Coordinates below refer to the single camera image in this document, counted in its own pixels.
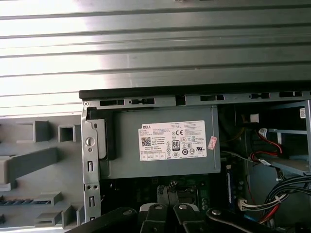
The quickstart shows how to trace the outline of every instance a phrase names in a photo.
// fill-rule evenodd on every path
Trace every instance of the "barcode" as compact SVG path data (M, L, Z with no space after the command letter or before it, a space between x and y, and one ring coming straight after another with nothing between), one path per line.
M151 146L151 138L149 138L149 137L142 137L141 138L141 145L143 147Z

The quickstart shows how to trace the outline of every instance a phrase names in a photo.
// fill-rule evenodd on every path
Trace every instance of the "wire bundle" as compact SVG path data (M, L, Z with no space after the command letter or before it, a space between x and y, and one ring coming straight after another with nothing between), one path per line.
M253 162L256 162L256 163L259 163L259 162L260 162L260 161L256 158L256 155L257 155L257 154L268 154L268 155L277 157L277 156L278 156L278 153L280 153L280 154L283 153L282 147L281 147L278 143L275 143L275 142L273 142L273 141L268 140L267 138L265 138L264 136L262 136L261 134L259 134L257 131L256 131L256 134L257 134L257 136L258 136L261 140L263 140L263 141L265 141L265 142L268 142L268 143L270 143L270 144L276 146L277 149L278 149L278 151L277 151L277 152L268 152L268 151L256 151L256 152L252 152L252 153L250 154L249 157L250 157L250 159L251 159Z
M289 195L283 194L280 197L275 196L274 201L265 203L263 205L249 205L245 202L242 202L241 205L244 211L262 211L262 210L269 210L272 207L279 205L282 201L284 201Z
M263 218L259 223L264 223L270 220L275 212L278 210L282 201L286 200L290 194L301 192L311 196L311 190L306 187L311 183L311 176L306 177L293 177L285 179L278 183L268 194L264 205L271 205L269 208L263 210ZM297 187L297 184L304 184L303 187Z

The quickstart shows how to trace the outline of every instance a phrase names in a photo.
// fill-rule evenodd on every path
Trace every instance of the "cable tie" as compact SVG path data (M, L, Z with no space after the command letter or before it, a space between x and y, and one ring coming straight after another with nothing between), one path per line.
M278 203L282 203L282 201L280 200L278 196L274 196L274 198L278 201Z

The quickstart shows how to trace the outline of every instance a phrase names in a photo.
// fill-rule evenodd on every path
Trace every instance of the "white label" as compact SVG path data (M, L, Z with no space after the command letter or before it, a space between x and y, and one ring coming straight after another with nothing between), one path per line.
M299 111L300 111L300 118L305 119L306 118L306 109L301 108L301 109L299 109Z
M268 129L266 128L262 128L258 131L258 133L263 136L265 139L267 139L267 133L268 133Z
M217 142L217 138L216 137L214 137L214 136L210 137L207 149L214 150L216 142Z
M271 164L265 161L264 159L259 159L259 161L266 166L271 166Z
M251 123L259 123L259 114L251 114Z
M138 135L141 161L207 156L203 120L144 124Z

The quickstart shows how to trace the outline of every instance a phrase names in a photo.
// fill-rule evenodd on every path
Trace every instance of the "metal chassis frame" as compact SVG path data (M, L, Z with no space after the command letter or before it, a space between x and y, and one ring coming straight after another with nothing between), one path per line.
M243 93L243 94L223 94L224 100L213 100L213 101L200 101L202 95L185 95L185 106L198 106L198 105L218 105L218 104L235 104L235 103L255 103L255 102L273 102L273 101L301 101L299 103L293 103L293 106L304 106L306 108L306 123L307 123L307 139L309 147L309 157L311 156L311 92L302 91L300 97L286 97L281 98L280 92L272 92L269 99L252 99L251 96L254 93ZM100 132L96 129L94 124L105 125L104 119L88 120L86 118L88 108L100 109L128 109L131 108L139 109L146 107L172 107L176 106L175 96L150 96L143 98L154 98L155 103L152 105L143 104L131 104L132 99L142 99L142 97L136 98L115 98L114 100L124 100L124 105L116 106L100 106L101 100L83 101L83 111L81 117L82 127L82 153L83 153L83 181L84 181L84 201L85 201L85 214L86 222L93 220L101 216L101 194L100 194L100 170L99 170L99 159L105 156L105 145L100 146L97 143ZM290 170L299 175L305 175L310 173L310 164L308 169L299 170L292 168L289 165L274 162L274 166L278 166L282 169Z

